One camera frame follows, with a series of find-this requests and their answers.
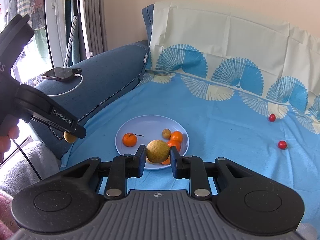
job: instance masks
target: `blue fan pattern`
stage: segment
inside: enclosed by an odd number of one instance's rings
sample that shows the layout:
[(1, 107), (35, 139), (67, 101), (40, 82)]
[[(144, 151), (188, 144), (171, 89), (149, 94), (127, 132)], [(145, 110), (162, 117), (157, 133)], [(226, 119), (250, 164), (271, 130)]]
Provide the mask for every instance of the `blue fan pattern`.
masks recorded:
[(271, 86), (266, 98), (279, 103), (289, 102), (304, 112), (308, 104), (308, 91), (297, 78), (282, 77)]
[(295, 112), (296, 114), (296, 118), (299, 121), (299, 123), (301, 123), (302, 126), (304, 126), (305, 128), (307, 128), (310, 132), (315, 133), (315, 134), (319, 134), (315, 128), (313, 127), (313, 120), (312, 118), (310, 118), (309, 116), (307, 116), (304, 113), (299, 113), (299, 111), (297, 111), (296, 109), (292, 108), (292, 110)]
[(320, 120), (320, 96), (315, 98), (313, 105), (309, 108), (309, 111), (317, 120)]
[(264, 116), (269, 116), (268, 102), (261, 100), (260, 98), (255, 98), (252, 95), (243, 93), (239, 91), (239, 96), (242, 101), (248, 105), (251, 109)]
[(246, 58), (224, 60), (214, 71), (211, 80), (262, 96), (264, 83), (261, 70)]
[(141, 85), (143, 85), (143, 84), (145, 84), (145, 83), (148, 83), (148, 82), (150, 82), (150, 81), (152, 81), (153, 80), (153, 75), (150, 75), (148, 72), (145, 72), (144, 74), (143, 74), (143, 79), (139, 82), (139, 84), (137, 85), (137, 87), (139, 87), (139, 86), (141, 86)]
[(206, 78), (208, 65), (204, 55), (195, 47), (177, 44), (165, 48), (160, 54), (156, 70), (169, 73), (182, 68), (185, 73)]
[(187, 88), (189, 88), (194, 96), (196, 96), (197, 98), (205, 99), (209, 84), (185, 75), (182, 75), (181, 79), (187, 85)]

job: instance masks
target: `round fruit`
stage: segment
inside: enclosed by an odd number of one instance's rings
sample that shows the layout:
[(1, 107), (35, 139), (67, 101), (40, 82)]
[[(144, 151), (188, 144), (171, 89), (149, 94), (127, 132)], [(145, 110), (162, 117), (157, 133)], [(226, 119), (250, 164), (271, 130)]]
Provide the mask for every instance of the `round fruit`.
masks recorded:
[(179, 131), (174, 131), (174, 132), (171, 134), (170, 140), (175, 140), (175, 141), (178, 141), (179, 143), (182, 143), (182, 141), (183, 141), (183, 135), (182, 135), (182, 133), (180, 133)]
[(170, 136), (171, 136), (171, 131), (169, 129), (164, 129), (162, 131), (162, 137), (164, 139), (170, 139)]
[(276, 120), (276, 115), (275, 114), (269, 115), (269, 121), (270, 122), (274, 122), (275, 120)]
[(63, 137), (68, 143), (74, 143), (77, 140), (77, 137), (67, 133), (66, 131), (63, 132)]
[(167, 142), (167, 144), (169, 147), (175, 146), (177, 148), (178, 152), (181, 150), (181, 144), (178, 141), (170, 140)]
[(278, 143), (278, 147), (281, 149), (281, 150), (284, 150), (284, 149), (286, 149), (287, 148), (287, 143), (285, 142), (285, 141), (280, 141), (279, 143)]
[(164, 162), (170, 154), (169, 146), (162, 140), (154, 140), (147, 145), (147, 158), (152, 163)]
[(161, 163), (163, 165), (169, 165), (170, 164), (170, 156), (163, 162)]
[(122, 137), (122, 143), (127, 147), (133, 147), (137, 143), (137, 137), (133, 133), (126, 133)]

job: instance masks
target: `plate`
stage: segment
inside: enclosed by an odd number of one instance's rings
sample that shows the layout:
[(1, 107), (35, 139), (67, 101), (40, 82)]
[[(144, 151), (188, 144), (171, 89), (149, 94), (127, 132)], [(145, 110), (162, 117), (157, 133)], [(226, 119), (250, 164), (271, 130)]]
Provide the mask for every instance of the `plate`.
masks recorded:
[[(120, 155), (134, 155), (141, 144), (147, 146), (149, 142), (153, 140), (163, 140), (167, 142), (169, 140), (162, 137), (162, 131), (164, 129), (169, 129), (171, 132), (180, 131), (183, 134), (180, 155), (185, 155), (189, 148), (189, 136), (186, 130), (176, 121), (160, 115), (142, 115), (125, 122), (117, 131), (115, 139), (116, 149)], [(140, 134), (143, 135), (143, 137), (137, 136), (137, 144), (134, 147), (127, 147), (122, 143), (122, 137), (126, 133)], [(145, 169), (147, 170), (161, 170), (167, 167), (170, 167), (170, 164), (163, 165), (146, 162), (145, 165)]]

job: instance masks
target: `orange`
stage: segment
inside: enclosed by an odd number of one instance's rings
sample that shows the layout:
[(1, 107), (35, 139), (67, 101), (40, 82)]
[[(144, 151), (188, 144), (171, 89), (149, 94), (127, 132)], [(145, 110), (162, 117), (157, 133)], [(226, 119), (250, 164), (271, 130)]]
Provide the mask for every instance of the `orange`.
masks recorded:
[(179, 143), (182, 143), (182, 141), (183, 141), (183, 135), (182, 135), (182, 133), (180, 133), (179, 131), (174, 131), (174, 132), (171, 134), (170, 140), (175, 140), (175, 141), (178, 141)]
[(127, 147), (133, 147), (137, 143), (137, 137), (133, 133), (126, 133), (122, 137), (122, 143)]
[(161, 163), (163, 165), (169, 165), (170, 164), (170, 156), (163, 162)]
[(175, 146), (177, 148), (178, 152), (181, 150), (181, 144), (178, 141), (170, 140), (167, 142), (167, 144), (169, 147)]

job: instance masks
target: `white cable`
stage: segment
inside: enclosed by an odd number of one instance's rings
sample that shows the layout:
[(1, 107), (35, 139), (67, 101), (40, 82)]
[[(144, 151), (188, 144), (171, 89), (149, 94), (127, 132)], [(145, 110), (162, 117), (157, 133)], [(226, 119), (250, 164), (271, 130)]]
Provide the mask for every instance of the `white cable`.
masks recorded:
[(66, 58), (64, 60), (63, 67), (68, 67), (69, 66), (69, 58), (70, 58), (71, 49), (72, 49), (73, 36), (75, 34), (75, 31), (76, 31), (77, 20), (78, 20), (78, 16), (74, 15), (74, 17), (72, 19), (72, 25), (71, 25), (69, 42), (68, 42), (67, 54), (66, 54)]
[(48, 96), (49, 96), (49, 97), (51, 97), (51, 98), (59, 97), (59, 96), (66, 95), (67, 93), (70, 93), (71, 91), (73, 91), (73, 90), (77, 89), (77, 88), (82, 84), (83, 76), (82, 76), (82, 75), (80, 75), (80, 74), (75, 74), (75, 77), (81, 77), (81, 81), (80, 81), (80, 83), (79, 83), (75, 88), (73, 88), (73, 89), (71, 89), (71, 90), (69, 90), (69, 91), (67, 91), (67, 92), (64, 92), (64, 93), (62, 93), (62, 94), (52, 95), (52, 96), (48, 95)]

